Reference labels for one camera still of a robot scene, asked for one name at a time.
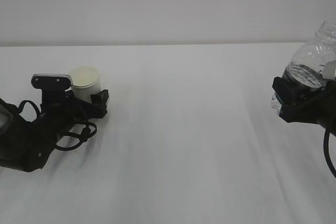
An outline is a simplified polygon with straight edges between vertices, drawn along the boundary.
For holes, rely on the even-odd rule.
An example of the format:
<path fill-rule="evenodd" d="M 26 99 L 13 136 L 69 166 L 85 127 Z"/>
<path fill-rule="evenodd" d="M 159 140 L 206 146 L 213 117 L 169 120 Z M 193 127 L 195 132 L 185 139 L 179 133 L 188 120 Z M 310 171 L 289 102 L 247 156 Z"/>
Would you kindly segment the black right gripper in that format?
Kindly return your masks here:
<path fill-rule="evenodd" d="M 287 123 L 318 124 L 335 135 L 335 82 L 310 90 L 281 77 L 275 77 L 272 88 L 281 104 L 279 116 Z"/>

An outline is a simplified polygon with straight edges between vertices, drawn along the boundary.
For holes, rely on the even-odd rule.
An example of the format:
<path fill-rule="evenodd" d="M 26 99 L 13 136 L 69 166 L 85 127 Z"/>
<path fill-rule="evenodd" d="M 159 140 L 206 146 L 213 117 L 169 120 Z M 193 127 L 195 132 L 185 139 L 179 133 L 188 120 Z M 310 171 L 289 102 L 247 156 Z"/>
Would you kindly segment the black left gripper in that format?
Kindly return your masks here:
<path fill-rule="evenodd" d="M 43 91 L 41 114 L 60 125 L 71 126 L 90 119 L 102 119 L 107 114 L 109 91 L 91 94 L 91 103 L 77 99 L 72 91 Z"/>

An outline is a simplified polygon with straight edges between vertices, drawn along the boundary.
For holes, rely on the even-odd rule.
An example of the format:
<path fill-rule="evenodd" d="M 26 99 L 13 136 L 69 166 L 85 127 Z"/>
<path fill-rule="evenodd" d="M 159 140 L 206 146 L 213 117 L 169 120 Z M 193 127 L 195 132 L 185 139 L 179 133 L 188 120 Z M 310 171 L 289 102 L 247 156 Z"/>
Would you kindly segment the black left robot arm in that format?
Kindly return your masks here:
<path fill-rule="evenodd" d="M 19 106 L 1 101 L 1 167 L 24 172 L 41 169 L 54 150 L 79 148 L 97 133 L 93 119 L 107 114 L 108 90 L 91 102 L 72 91 L 43 91 L 41 105 L 30 100 Z"/>

